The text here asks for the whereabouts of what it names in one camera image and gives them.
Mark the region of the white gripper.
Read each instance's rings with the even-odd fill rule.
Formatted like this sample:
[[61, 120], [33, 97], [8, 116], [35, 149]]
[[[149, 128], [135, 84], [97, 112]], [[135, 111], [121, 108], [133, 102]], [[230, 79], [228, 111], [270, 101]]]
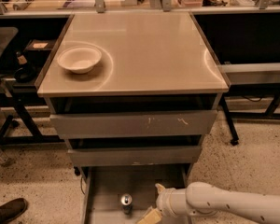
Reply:
[[160, 211], [150, 206], [136, 224], [159, 224], [162, 219], [161, 215], [164, 217], [182, 217], [188, 214], [189, 206], [185, 189], [166, 189], [160, 183], [156, 183], [155, 188], [158, 192], [156, 205]]

